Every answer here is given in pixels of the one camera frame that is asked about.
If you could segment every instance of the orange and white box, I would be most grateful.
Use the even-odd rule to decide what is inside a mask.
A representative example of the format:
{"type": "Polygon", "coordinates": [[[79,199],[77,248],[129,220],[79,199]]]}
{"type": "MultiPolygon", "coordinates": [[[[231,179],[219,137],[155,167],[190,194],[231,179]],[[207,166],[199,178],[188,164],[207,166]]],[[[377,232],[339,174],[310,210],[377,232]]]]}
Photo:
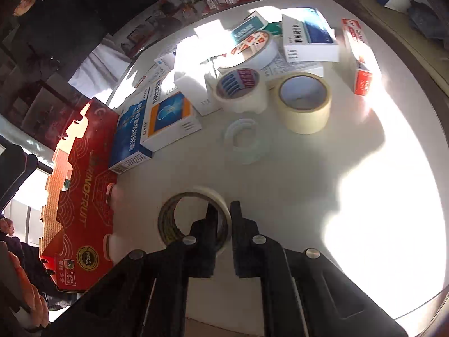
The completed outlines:
{"type": "Polygon", "coordinates": [[[152,152],[201,129],[198,115],[181,91],[150,90],[141,131],[141,145],[152,152]]]}
{"type": "Polygon", "coordinates": [[[374,77],[380,75],[379,65],[360,23],[357,20],[342,19],[342,24],[347,52],[341,62],[351,74],[354,93],[365,96],[370,90],[374,77]]]}

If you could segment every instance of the metal screw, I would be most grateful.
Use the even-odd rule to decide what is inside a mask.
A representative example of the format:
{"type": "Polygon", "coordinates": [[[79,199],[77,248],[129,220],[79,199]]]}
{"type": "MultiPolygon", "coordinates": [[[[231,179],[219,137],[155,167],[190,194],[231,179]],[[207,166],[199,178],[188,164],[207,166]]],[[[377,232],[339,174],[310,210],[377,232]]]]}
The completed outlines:
{"type": "Polygon", "coordinates": [[[129,252],[129,258],[131,258],[131,260],[139,260],[143,256],[145,256],[145,252],[141,249],[135,249],[129,252]]]}
{"type": "Polygon", "coordinates": [[[307,249],[306,256],[308,258],[318,258],[321,255],[320,251],[317,249],[307,249]]]}
{"type": "Polygon", "coordinates": [[[267,241],[267,239],[262,235],[255,235],[253,237],[253,242],[255,244],[264,244],[266,241],[267,241]]]}
{"type": "Polygon", "coordinates": [[[190,245],[190,244],[195,244],[196,243],[196,238],[192,235],[187,235],[182,239],[182,242],[184,244],[190,245]]]}

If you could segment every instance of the round table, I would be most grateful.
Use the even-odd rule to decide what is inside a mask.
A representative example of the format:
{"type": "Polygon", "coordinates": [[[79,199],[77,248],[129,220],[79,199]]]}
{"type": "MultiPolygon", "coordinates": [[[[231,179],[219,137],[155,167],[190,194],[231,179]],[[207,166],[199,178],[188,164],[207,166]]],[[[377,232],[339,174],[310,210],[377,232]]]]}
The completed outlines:
{"type": "MultiPolygon", "coordinates": [[[[316,7],[331,27],[357,19],[333,0],[262,0],[209,16],[150,47],[118,87],[113,101],[132,92],[161,47],[219,19],[230,28],[257,9],[281,20],[281,9],[316,7]]],[[[369,98],[354,95],[324,64],[331,87],[326,127],[298,135],[280,122],[273,102],[261,115],[219,110],[201,117],[203,129],[154,153],[118,177],[122,201],[114,215],[111,254],[163,248],[156,228],[162,204],[194,185],[240,200],[243,216],[283,247],[314,247],[340,267],[392,318],[424,304],[448,285],[449,148],[425,92],[394,51],[361,23],[382,72],[369,98]],[[237,118],[264,124],[269,153],[251,165],[229,162],[222,137],[237,118]]],[[[263,335],[257,279],[235,276],[230,245],[211,279],[190,279],[188,317],[224,329],[263,335]]]]}

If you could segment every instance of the clear tape roll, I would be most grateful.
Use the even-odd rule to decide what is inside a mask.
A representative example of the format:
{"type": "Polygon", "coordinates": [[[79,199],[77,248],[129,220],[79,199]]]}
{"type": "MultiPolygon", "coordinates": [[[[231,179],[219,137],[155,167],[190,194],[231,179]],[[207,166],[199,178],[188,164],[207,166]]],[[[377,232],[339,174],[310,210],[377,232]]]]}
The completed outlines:
{"type": "Polygon", "coordinates": [[[223,110],[233,113],[262,113],[268,106],[268,90],[263,76],[254,69],[240,68],[218,80],[212,96],[223,110]]]}
{"type": "Polygon", "coordinates": [[[243,118],[232,122],[224,135],[224,149],[227,156],[242,165],[258,161],[268,151],[269,143],[266,132],[253,119],[243,118]],[[250,131],[252,138],[246,138],[237,145],[236,137],[243,131],[250,131]]]}
{"type": "Polygon", "coordinates": [[[184,197],[195,197],[206,200],[218,211],[218,229],[216,254],[221,254],[231,240],[231,213],[223,197],[216,191],[203,186],[194,186],[185,192],[177,193],[169,198],[161,207],[158,215],[158,234],[161,242],[168,246],[171,242],[181,240],[183,234],[175,224],[175,208],[184,197]]]}
{"type": "Polygon", "coordinates": [[[329,85],[314,74],[285,77],[275,89],[275,102],[284,125],[298,134],[322,130],[331,111],[329,85]]]}
{"type": "Polygon", "coordinates": [[[264,43],[253,44],[235,56],[228,53],[226,57],[218,57],[218,71],[226,74],[238,68],[262,69],[269,65],[279,53],[278,44],[270,32],[260,33],[266,35],[264,43]]]}

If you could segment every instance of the white tape roll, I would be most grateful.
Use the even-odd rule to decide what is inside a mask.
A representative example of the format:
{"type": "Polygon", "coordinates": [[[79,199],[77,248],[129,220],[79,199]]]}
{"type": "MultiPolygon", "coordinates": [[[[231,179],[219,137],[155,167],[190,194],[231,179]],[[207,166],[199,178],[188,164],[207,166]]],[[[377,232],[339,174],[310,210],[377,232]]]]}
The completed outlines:
{"type": "Polygon", "coordinates": [[[163,204],[158,216],[158,233],[162,243],[168,246],[171,242],[181,240],[186,236],[175,223],[175,208],[179,201],[185,197],[206,200],[218,211],[216,254],[221,254],[231,240],[231,213],[219,193],[202,186],[195,186],[185,192],[173,195],[163,204]]]}
{"type": "Polygon", "coordinates": [[[254,69],[240,68],[225,74],[218,81],[212,96],[223,110],[234,113],[262,113],[268,106],[265,80],[254,69]]]}
{"type": "Polygon", "coordinates": [[[262,69],[269,65],[279,53],[279,48],[271,33],[260,32],[260,34],[262,42],[252,44],[235,56],[228,53],[226,57],[218,57],[216,61],[218,71],[226,74],[237,68],[262,69]]]}
{"type": "Polygon", "coordinates": [[[331,91],[321,77],[292,74],[278,84],[275,102],[288,129],[298,134],[312,134],[322,130],[329,119],[331,91]]]}

